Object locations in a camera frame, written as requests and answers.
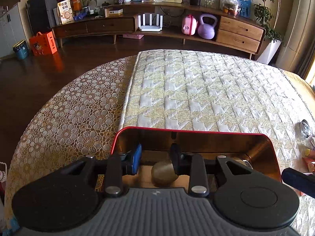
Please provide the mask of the small cream garlic toy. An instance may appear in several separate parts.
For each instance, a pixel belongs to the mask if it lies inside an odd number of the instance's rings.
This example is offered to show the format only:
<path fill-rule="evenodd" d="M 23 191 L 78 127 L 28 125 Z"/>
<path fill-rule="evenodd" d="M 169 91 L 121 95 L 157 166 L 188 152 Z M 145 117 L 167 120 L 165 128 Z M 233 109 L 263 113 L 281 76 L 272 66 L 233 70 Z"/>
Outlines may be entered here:
<path fill-rule="evenodd" d="M 154 185 L 169 186 L 172 185 L 179 176 L 175 173 L 171 160 L 162 160 L 153 165 L 151 178 Z"/>

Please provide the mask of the clear small glass jar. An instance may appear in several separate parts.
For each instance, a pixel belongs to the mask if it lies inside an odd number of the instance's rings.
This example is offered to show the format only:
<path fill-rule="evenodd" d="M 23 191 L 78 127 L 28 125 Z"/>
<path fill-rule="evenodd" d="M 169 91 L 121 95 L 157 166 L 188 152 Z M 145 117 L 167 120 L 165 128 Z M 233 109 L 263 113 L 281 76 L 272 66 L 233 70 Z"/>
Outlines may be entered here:
<path fill-rule="evenodd" d="M 308 122 L 303 119 L 300 124 L 299 124 L 299 128 L 301 131 L 301 134 L 305 137 L 305 138 L 309 138 L 310 136 L 312 136 L 312 132 L 311 132 L 311 128 L 308 124 Z"/>

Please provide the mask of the red snack packet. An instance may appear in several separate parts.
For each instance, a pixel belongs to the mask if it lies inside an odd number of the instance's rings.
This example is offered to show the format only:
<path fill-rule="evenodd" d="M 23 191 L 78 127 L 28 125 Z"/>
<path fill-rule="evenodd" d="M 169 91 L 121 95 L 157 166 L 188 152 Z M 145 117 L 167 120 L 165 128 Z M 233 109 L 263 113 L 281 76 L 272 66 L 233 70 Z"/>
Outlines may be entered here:
<path fill-rule="evenodd" d="M 315 172 L 315 159 L 309 158 L 309 157 L 303 157 L 303 160 L 308 168 L 308 171 L 310 173 L 314 173 Z"/>

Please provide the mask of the pink tube bottle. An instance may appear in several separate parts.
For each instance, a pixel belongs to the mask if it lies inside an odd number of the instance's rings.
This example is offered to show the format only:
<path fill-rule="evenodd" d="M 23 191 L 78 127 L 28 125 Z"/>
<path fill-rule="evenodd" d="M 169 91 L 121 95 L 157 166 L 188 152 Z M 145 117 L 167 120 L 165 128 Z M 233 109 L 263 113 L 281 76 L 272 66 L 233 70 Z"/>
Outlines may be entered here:
<path fill-rule="evenodd" d="M 305 156 L 311 159 L 315 159 L 315 150 L 306 149 L 304 152 Z"/>

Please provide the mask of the red metal tin box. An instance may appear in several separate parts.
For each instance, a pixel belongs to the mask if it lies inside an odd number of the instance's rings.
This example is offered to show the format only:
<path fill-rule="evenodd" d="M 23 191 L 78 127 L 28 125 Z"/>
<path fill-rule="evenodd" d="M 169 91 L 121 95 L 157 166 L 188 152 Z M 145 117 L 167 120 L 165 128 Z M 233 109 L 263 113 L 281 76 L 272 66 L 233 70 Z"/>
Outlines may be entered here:
<path fill-rule="evenodd" d="M 136 175 L 124 175 L 123 183 L 133 188 L 188 188 L 189 178 L 162 180 L 152 176 L 157 162 L 166 162 L 170 171 L 170 148 L 177 144 L 183 154 L 203 156 L 214 160 L 225 155 L 238 162 L 246 160 L 256 171 L 281 181 L 280 168 L 271 140 L 264 134 L 183 131 L 145 127 L 125 127 L 120 130 L 112 144 L 111 153 L 125 154 L 142 146 L 142 158 Z"/>

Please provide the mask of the lace tablecloth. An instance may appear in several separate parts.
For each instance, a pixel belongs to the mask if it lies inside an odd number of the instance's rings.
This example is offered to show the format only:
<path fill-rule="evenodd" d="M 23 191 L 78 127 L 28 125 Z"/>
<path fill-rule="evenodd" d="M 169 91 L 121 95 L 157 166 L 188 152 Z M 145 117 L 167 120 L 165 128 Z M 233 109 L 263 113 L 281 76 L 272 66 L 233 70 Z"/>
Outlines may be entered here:
<path fill-rule="evenodd" d="M 4 220 L 22 186 L 85 155 L 107 158 L 119 129 L 135 56 L 120 58 L 78 76 L 34 116 L 17 144 L 5 188 Z"/>

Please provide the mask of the cream quilted table mat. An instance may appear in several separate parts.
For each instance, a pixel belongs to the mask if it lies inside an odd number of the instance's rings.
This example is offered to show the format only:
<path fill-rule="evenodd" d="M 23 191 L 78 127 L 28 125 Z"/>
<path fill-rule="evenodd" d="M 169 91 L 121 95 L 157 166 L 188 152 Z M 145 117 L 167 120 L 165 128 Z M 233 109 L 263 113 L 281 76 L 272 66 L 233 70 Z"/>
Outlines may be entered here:
<path fill-rule="evenodd" d="M 120 127 L 261 133 L 281 169 L 306 172 L 302 120 L 314 127 L 314 91 L 294 73 L 225 54 L 149 50 L 137 55 Z"/>

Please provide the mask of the white standing air conditioner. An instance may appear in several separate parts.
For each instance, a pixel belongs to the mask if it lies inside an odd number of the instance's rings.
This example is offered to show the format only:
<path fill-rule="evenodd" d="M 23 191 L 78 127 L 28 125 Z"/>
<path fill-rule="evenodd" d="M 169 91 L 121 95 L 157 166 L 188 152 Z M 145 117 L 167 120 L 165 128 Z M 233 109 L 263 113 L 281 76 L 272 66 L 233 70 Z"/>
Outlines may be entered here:
<path fill-rule="evenodd" d="M 306 78 L 313 61 L 314 0 L 294 0 L 275 65 Z"/>

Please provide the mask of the purple kettlebell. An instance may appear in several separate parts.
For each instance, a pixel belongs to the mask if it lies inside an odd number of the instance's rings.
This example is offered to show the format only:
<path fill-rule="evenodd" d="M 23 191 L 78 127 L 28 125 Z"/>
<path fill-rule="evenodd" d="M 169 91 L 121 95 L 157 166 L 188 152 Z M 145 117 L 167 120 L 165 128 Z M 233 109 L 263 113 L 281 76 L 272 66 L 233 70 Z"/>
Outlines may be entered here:
<path fill-rule="evenodd" d="M 203 18 L 210 18 L 214 20 L 212 25 L 204 23 Z M 215 36 L 215 27 L 217 25 L 217 18 L 212 14 L 201 14 L 200 25 L 197 29 L 198 35 L 206 40 L 212 40 Z"/>

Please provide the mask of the white wifi router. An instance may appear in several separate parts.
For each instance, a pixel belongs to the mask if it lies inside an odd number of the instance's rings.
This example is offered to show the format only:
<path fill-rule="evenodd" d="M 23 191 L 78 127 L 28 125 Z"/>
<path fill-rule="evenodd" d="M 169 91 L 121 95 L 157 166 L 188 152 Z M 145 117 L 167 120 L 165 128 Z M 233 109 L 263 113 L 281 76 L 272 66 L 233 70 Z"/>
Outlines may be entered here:
<path fill-rule="evenodd" d="M 143 32 L 160 32 L 163 28 L 163 15 L 153 14 L 148 15 L 148 22 L 146 21 L 147 15 L 143 13 L 137 16 L 138 30 Z"/>

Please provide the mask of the wooden tv cabinet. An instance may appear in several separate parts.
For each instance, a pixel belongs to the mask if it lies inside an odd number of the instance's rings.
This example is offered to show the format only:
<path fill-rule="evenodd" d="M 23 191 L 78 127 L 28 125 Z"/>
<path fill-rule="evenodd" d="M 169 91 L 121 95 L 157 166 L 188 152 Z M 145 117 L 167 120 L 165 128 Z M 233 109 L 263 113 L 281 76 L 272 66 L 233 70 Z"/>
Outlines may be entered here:
<path fill-rule="evenodd" d="M 123 13 L 119 16 L 85 17 L 79 21 L 58 25 L 52 29 L 54 37 L 62 42 L 65 38 L 94 35 L 164 36 L 182 41 L 201 41 L 256 55 L 265 36 L 265 29 L 252 20 L 208 7 L 170 2 L 131 2 L 111 8 L 122 10 Z M 167 9 L 179 11 L 176 16 L 179 23 L 169 26 L 164 23 L 165 19 L 172 19 L 172 16 L 167 15 Z M 186 15 L 193 16 L 198 26 L 209 24 L 214 30 L 214 37 L 208 40 L 198 33 L 185 34 L 181 21 Z"/>

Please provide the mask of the orange gift bag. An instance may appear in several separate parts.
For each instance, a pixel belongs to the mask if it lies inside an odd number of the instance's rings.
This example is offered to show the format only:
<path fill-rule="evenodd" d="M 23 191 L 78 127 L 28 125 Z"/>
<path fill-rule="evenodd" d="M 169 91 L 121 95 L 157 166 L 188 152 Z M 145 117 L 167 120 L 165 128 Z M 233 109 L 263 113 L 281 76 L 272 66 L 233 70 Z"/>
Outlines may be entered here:
<path fill-rule="evenodd" d="M 34 56 L 50 55 L 57 51 L 52 31 L 44 34 L 38 32 L 36 36 L 29 39 L 29 43 Z"/>

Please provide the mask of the teal bin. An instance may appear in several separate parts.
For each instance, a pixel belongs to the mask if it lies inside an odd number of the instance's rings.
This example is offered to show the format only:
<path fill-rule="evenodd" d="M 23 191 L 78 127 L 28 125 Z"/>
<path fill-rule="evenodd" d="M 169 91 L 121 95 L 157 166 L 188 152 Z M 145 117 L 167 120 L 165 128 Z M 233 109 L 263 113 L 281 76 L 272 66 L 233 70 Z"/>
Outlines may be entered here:
<path fill-rule="evenodd" d="M 27 56 L 29 56 L 29 50 L 25 40 L 21 40 L 20 42 L 16 43 L 12 49 L 15 52 L 18 60 L 24 60 L 27 58 Z"/>

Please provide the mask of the blue picture card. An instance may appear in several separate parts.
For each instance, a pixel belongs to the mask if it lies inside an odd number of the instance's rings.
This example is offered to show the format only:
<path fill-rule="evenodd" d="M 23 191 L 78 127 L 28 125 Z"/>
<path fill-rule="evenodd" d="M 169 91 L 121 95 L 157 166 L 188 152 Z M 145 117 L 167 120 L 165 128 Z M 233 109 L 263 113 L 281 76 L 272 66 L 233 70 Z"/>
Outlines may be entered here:
<path fill-rule="evenodd" d="M 250 18 L 251 12 L 251 0 L 238 0 L 240 3 L 239 16 L 244 18 Z"/>

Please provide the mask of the bag of fruit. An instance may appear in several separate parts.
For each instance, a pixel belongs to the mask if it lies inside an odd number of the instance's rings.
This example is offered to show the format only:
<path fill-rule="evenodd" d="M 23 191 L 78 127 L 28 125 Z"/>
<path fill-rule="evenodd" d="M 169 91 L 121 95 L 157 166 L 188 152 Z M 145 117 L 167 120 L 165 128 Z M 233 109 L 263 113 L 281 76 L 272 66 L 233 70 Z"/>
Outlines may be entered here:
<path fill-rule="evenodd" d="M 222 0 L 222 10 L 223 12 L 237 16 L 241 9 L 241 3 L 239 0 Z"/>

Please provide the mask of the snack bag cereal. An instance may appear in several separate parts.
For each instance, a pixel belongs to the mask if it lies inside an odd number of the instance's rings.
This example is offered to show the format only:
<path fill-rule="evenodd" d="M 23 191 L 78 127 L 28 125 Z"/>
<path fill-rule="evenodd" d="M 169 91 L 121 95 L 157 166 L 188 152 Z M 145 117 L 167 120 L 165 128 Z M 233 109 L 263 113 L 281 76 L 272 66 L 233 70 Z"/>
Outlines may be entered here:
<path fill-rule="evenodd" d="M 62 25 L 74 20 L 70 0 L 61 1 L 57 5 L 58 15 Z"/>

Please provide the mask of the black cabinet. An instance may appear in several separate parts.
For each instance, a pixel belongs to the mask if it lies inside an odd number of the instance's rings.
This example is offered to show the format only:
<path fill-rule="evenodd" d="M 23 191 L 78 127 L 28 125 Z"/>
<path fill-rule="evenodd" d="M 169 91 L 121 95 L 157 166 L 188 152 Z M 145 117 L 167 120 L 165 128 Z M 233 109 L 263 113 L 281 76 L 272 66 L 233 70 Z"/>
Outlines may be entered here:
<path fill-rule="evenodd" d="M 53 9 L 57 7 L 57 0 L 28 0 L 26 4 L 29 23 L 33 35 L 49 32 L 56 26 Z"/>

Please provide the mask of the tall potted plant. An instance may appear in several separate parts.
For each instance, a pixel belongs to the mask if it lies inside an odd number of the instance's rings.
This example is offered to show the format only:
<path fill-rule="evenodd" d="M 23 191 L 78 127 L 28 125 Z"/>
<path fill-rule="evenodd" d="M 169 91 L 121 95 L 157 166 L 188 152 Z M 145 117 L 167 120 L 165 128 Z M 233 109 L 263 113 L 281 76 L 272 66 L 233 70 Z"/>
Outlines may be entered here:
<path fill-rule="evenodd" d="M 268 45 L 257 61 L 267 65 L 271 62 L 283 40 L 283 35 L 275 30 L 280 16 L 282 0 L 260 1 L 262 3 L 254 4 L 254 16 L 259 25 L 265 29 L 264 41 L 268 41 Z"/>

